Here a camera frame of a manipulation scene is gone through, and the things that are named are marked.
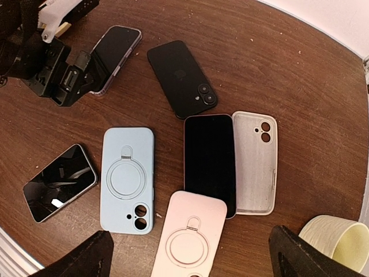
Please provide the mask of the purple phone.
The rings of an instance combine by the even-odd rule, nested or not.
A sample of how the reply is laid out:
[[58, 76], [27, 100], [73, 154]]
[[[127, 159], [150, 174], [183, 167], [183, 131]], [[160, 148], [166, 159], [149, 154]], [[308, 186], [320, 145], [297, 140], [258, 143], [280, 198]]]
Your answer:
[[185, 119], [184, 190], [220, 199], [227, 219], [236, 214], [236, 166], [233, 122], [227, 114]]

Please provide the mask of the white phone case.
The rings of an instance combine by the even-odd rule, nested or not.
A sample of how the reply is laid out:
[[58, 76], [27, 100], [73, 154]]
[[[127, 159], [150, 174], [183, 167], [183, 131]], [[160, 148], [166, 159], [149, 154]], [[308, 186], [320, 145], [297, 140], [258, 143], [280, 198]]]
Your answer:
[[278, 126], [269, 115], [232, 115], [236, 159], [236, 213], [265, 216], [276, 201]]

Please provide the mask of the black phone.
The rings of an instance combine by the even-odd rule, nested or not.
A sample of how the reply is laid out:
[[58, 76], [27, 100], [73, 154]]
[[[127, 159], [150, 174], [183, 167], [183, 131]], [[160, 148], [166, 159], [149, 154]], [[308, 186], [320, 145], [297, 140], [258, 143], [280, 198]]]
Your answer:
[[147, 52], [148, 61], [173, 112], [179, 119], [200, 114], [218, 104], [216, 91], [185, 42], [172, 42]]

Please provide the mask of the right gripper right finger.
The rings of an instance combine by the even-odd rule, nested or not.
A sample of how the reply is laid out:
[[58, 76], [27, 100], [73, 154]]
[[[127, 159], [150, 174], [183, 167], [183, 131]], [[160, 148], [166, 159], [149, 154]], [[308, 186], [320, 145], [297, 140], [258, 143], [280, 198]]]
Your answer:
[[274, 276], [360, 276], [317, 251], [286, 226], [272, 228], [269, 252]]

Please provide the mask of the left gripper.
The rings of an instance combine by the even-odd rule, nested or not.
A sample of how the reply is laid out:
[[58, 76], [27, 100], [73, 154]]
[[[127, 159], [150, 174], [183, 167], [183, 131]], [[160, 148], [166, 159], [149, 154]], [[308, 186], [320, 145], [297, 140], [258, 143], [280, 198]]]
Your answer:
[[70, 107], [91, 90], [87, 75], [94, 66], [90, 53], [80, 52], [74, 64], [66, 60], [71, 48], [58, 39], [68, 24], [76, 23], [99, 5], [82, 1], [62, 20], [51, 43], [37, 27], [45, 1], [1, 1], [1, 86], [17, 78], [37, 96]]

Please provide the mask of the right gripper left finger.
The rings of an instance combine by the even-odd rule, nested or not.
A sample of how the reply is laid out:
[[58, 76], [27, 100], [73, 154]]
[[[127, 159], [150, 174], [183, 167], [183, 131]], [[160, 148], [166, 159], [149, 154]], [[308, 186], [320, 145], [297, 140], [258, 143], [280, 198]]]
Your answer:
[[110, 232], [97, 231], [64, 257], [32, 276], [109, 276], [113, 250]]

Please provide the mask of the silver white phone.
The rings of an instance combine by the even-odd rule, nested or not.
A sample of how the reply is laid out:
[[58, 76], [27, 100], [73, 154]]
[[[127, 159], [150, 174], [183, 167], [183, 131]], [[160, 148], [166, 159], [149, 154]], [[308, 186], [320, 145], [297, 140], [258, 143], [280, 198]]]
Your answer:
[[73, 144], [36, 176], [22, 191], [36, 223], [55, 215], [98, 182], [98, 175], [81, 144]]

